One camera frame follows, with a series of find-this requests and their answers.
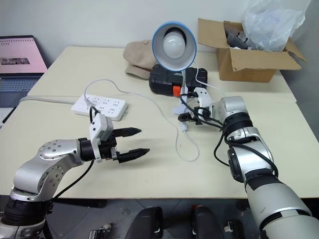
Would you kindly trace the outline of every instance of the white cable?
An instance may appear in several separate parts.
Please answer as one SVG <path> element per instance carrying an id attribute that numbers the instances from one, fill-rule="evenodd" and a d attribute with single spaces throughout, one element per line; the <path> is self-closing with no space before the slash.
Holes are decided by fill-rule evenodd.
<path id="1" fill-rule="evenodd" d="M 95 80 L 95 81 L 90 82 L 90 83 L 85 87 L 85 90 L 84 90 L 84 100 L 85 100 L 85 102 L 89 102 L 89 103 L 92 104 L 92 102 L 86 97 L 86 91 L 87 91 L 87 89 L 88 89 L 88 87 L 89 87 L 90 85 L 92 85 L 92 84 L 94 84 L 94 83 L 96 83 L 96 82 L 99 82 L 99 81 L 108 81 L 108 82 L 111 82 L 111 83 L 115 86 L 115 88 L 116 88 L 119 92 L 121 92 L 121 93 L 132 94 L 132 95 L 140 96 L 140 97 L 143 97 L 143 98 L 146 98 L 146 99 L 150 100 L 150 101 L 158 108 L 160 114 L 164 117 L 164 119 L 165 119 L 171 126 L 173 126 L 173 127 L 175 128 L 175 130 L 176 130 L 175 150 L 176 150 L 177 154 L 179 155 L 179 157 L 180 157 L 181 159 L 183 159 L 184 161 L 187 161 L 187 162 L 193 162 L 193 161 L 195 161 L 196 159 L 199 158 L 199 148 L 198 148 L 197 144 L 196 144 L 186 133 L 185 133 L 185 135 L 186 135 L 187 139 L 188 139 L 188 140 L 196 147 L 196 149 L 197 149 L 197 156 L 196 156 L 194 159 L 189 160 L 189 159 L 184 158 L 184 157 L 179 153 L 179 151 L 178 151 L 178 149 L 177 149 L 178 128 L 176 127 L 176 125 L 174 125 L 172 122 L 170 122 L 170 121 L 168 120 L 168 118 L 166 118 L 166 116 L 164 115 L 163 111 L 161 110 L 161 108 L 160 108 L 160 106 L 157 104 L 157 102 L 156 102 L 155 100 L 153 100 L 152 98 L 150 98 L 150 97 L 147 97 L 147 96 L 141 95 L 141 94 L 139 94 L 139 93 L 135 93 L 135 92 L 122 91 L 122 90 L 119 89 L 119 87 L 118 87 L 118 86 L 115 84 L 115 82 L 112 81 L 112 80 L 109 80 L 109 79 L 98 79 L 98 80 Z"/>
<path id="2" fill-rule="evenodd" d="M 37 97 L 37 96 L 26 96 L 26 97 L 23 97 L 19 101 L 19 104 L 22 101 L 43 101 L 43 102 L 61 103 L 61 104 L 69 104 L 69 105 L 75 104 L 75 102 L 72 102 L 72 101 L 54 100 L 54 99 L 48 99 L 48 98 L 41 98 L 41 97 Z"/>
<path id="3" fill-rule="evenodd" d="M 226 96 L 226 94 L 225 94 L 225 92 L 224 91 L 222 91 L 221 89 L 219 89 L 219 88 L 217 88 L 217 87 L 215 87 L 215 86 L 212 86 L 212 85 L 210 85 L 210 84 L 207 84 L 207 83 L 205 83 L 205 82 L 201 82 L 201 81 L 199 81 L 198 79 L 197 79 L 197 75 L 198 75 L 198 71 L 199 71 L 199 69 L 198 69 L 198 65 L 197 65 L 197 63 L 194 61 L 194 65 L 196 66 L 196 68 L 197 68 L 197 72 L 196 72 L 196 76 L 195 76 L 195 80 L 198 82 L 198 83 L 201 83 L 201 84 L 203 84 L 203 85 L 205 85 L 205 86 L 209 86 L 209 87 L 211 87 L 211 88 L 214 88 L 215 90 L 217 90 L 222 96 Z"/>

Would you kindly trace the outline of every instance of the power strip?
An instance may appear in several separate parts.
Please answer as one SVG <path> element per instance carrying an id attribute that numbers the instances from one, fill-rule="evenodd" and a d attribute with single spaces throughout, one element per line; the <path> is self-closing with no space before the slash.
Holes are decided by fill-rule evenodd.
<path id="1" fill-rule="evenodd" d="M 126 109 L 128 108 L 128 104 L 124 100 L 89 94 L 86 94 L 86 97 L 95 104 L 95 108 L 97 110 L 115 121 L 120 121 L 122 116 L 126 113 Z M 77 102 L 75 102 L 71 110 L 79 115 L 90 115 L 90 108 L 86 105 L 83 95 L 77 100 Z"/>

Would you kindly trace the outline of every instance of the black case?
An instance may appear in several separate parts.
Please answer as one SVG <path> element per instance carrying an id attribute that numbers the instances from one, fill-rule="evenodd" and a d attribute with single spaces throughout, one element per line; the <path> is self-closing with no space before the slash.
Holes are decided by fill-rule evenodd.
<path id="1" fill-rule="evenodd" d="M 186 85 L 188 91 L 192 92 L 196 87 L 206 88 L 205 85 L 195 80 L 197 68 L 189 67 L 186 69 Z M 203 68 L 198 70 L 197 79 L 207 83 L 207 71 Z M 150 89 L 156 94 L 173 96 L 173 86 L 181 86 L 183 77 L 181 72 L 172 72 L 160 65 L 154 65 L 150 73 Z"/>

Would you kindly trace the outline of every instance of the laptop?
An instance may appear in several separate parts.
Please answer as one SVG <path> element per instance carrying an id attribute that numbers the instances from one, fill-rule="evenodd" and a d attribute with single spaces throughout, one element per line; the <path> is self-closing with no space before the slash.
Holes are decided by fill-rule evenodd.
<path id="1" fill-rule="evenodd" d="M 0 108 L 16 107 L 46 71 L 33 36 L 1 36 Z"/>

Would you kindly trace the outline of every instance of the beige hat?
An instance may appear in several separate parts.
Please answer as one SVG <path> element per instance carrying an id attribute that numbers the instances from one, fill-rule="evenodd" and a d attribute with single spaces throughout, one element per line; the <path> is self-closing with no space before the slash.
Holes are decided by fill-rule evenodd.
<path id="1" fill-rule="evenodd" d="M 157 63 L 152 51 L 152 41 L 133 41 L 126 45 L 123 57 L 129 62 L 125 72 L 149 79 L 153 66 Z"/>

